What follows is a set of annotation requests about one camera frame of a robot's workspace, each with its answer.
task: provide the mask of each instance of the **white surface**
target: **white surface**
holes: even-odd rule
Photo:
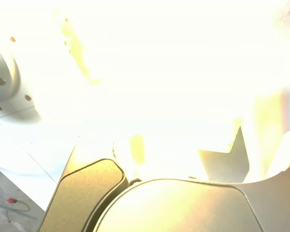
[[[77,136],[34,108],[0,118],[0,171],[46,210]]]

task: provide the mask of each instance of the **cable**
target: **cable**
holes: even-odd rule
[[[0,187],[0,195],[5,195],[7,197],[11,197],[11,194],[3,192],[1,187]],[[18,199],[18,200],[23,200],[23,201],[30,201],[31,200],[30,198],[18,198],[18,197],[13,197],[13,198]]]
[[[26,203],[22,202],[22,201],[18,201],[18,200],[17,200],[17,202],[16,202],[16,203],[22,203],[23,205],[25,205],[25,206],[27,207],[27,209],[15,209],[15,210],[17,210],[17,211],[21,211],[21,212],[28,212],[28,211],[30,211],[30,210],[31,210],[30,206],[29,206],[29,205],[27,205]]]
[[[9,222],[9,223],[11,223],[12,220],[11,220],[11,218],[9,217],[9,214],[8,214],[8,213],[9,213],[9,211],[6,210],[6,211],[5,211],[6,219],[8,219],[8,222]]]

